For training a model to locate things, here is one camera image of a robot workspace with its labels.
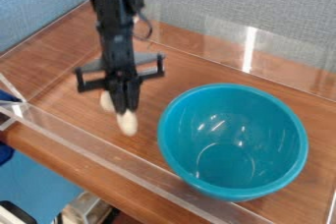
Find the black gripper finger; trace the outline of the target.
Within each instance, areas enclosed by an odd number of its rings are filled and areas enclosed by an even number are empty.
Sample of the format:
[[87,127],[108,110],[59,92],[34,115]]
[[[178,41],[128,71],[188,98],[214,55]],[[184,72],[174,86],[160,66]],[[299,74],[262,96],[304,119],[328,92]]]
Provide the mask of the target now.
[[140,85],[142,79],[131,79],[126,83],[126,98],[127,98],[127,108],[130,111],[135,111],[139,105],[139,95],[140,95]]
[[115,105],[115,110],[119,114],[127,112],[127,95],[124,84],[116,80],[108,82],[108,91]]

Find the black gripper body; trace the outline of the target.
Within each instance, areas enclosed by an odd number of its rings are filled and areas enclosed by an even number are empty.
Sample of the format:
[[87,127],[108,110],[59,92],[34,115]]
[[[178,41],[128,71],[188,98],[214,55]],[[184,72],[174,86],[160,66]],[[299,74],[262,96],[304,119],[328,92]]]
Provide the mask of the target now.
[[139,90],[142,82],[164,76],[164,58],[160,53],[136,53],[132,45],[134,23],[124,28],[108,28],[96,23],[100,35],[102,57],[74,71],[78,91],[98,88],[108,91]]

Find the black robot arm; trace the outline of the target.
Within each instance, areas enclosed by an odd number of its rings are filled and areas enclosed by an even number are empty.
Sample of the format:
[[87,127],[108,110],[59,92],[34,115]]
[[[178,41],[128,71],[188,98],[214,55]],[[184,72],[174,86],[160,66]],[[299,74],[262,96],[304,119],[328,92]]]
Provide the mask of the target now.
[[143,16],[144,0],[90,0],[96,13],[102,57],[75,69],[78,91],[102,88],[110,95],[116,112],[135,112],[144,80],[164,76],[164,55],[135,53],[132,47],[134,16]]

